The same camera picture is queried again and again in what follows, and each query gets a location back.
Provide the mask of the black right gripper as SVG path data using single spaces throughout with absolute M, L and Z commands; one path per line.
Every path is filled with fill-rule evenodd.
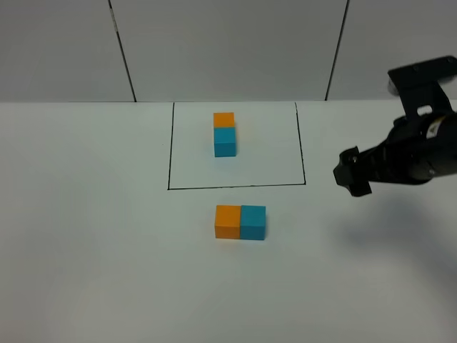
M 371 194 L 369 182 L 424 184 L 446 175 L 446 115 L 427 114 L 395 120 L 378 146 L 340 153 L 333 170 L 337 185 L 351 196 Z

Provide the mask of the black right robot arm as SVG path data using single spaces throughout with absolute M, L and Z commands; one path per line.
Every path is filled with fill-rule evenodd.
M 340 153 L 333 170 L 337 185 L 351 196 L 370 194 L 371 182 L 421 185 L 456 173 L 456 114 L 397 118 L 379 145 Z

